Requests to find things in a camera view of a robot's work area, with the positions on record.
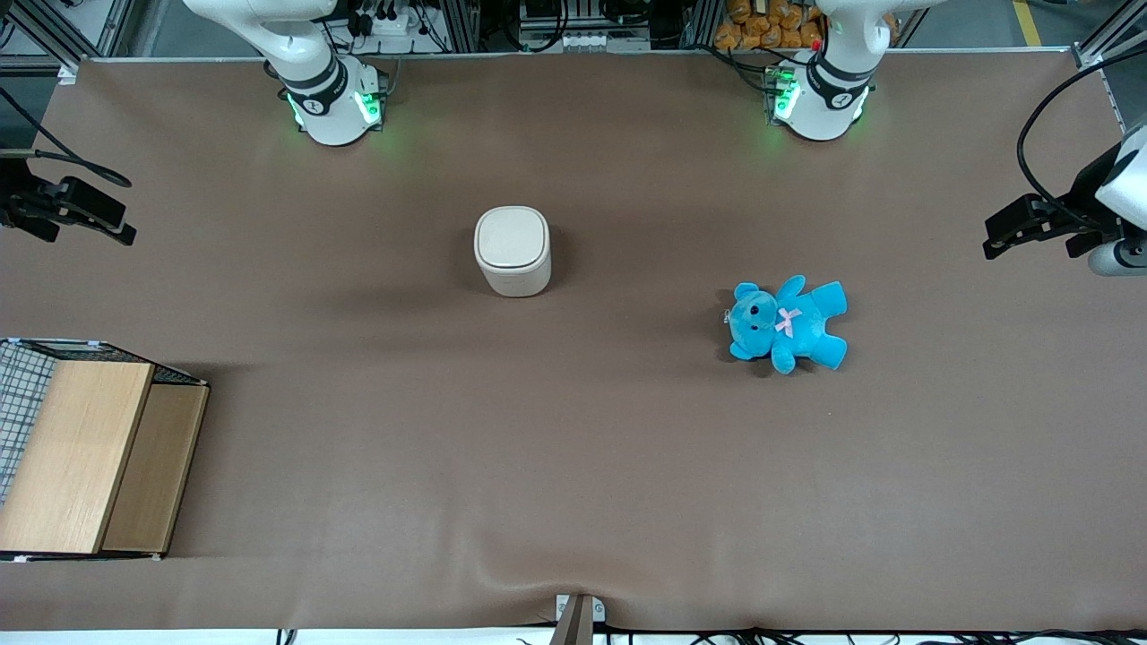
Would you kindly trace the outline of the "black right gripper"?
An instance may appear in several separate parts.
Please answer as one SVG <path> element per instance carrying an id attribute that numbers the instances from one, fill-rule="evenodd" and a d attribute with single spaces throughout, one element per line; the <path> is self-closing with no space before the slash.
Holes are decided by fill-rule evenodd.
<path id="1" fill-rule="evenodd" d="M 53 244 L 60 225 L 54 217 L 61 209 L 91 231 L 112 238 L 119 244 L 134 244 L 138 231 L 125 222 L 125 205 L 75 176 L 52 182 L 34 176 L 26 160 L 1 160 L 1 220 L 5 228 L 24 231 Z"/>

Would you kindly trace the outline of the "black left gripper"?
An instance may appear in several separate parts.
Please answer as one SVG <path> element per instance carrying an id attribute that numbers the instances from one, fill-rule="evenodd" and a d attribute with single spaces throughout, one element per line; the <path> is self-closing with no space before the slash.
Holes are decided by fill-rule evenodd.
<path id="1" fill-rule="evenodd" d="M 1118 151 L 1118 143 L 1102 151 L 1074 176 L 1072 187 L 1058 199 L 1084 224 L 1053 223 L 1055 211 L 1048 202 L 1036 194 L 1022 195 L 988 217 L 988 240 L 983 242 L 986 261 L 996 261 L 1020 244 L 1069 234 L 1074 235 L 1066 241 L 1066 252 L 1074 261 L 1085 254 L 1090 261 L 1125 261 L 1121 219 L 1095 196 L 1115 166 Z"/>

